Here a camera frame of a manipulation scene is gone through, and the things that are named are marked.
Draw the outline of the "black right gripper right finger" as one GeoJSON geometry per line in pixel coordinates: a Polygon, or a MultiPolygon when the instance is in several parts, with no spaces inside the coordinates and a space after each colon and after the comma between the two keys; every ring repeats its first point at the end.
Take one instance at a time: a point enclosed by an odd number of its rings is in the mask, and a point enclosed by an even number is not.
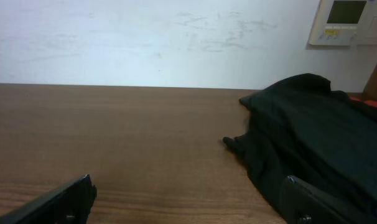
{"type": "Polygon", "coordinates": [[[281,187],[280,215],[292,224],[362,224],[375,220],[313,185],[287,176],[281,187]]]}

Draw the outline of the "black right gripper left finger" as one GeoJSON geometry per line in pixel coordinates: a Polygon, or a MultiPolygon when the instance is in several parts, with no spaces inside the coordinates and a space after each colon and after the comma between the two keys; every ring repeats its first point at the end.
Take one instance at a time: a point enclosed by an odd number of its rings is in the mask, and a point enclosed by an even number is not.
{"type": "Polygon", "coordinates": [[[0,224],[86,224],[97,188],[85,174],[0,217],[0,224]]]}

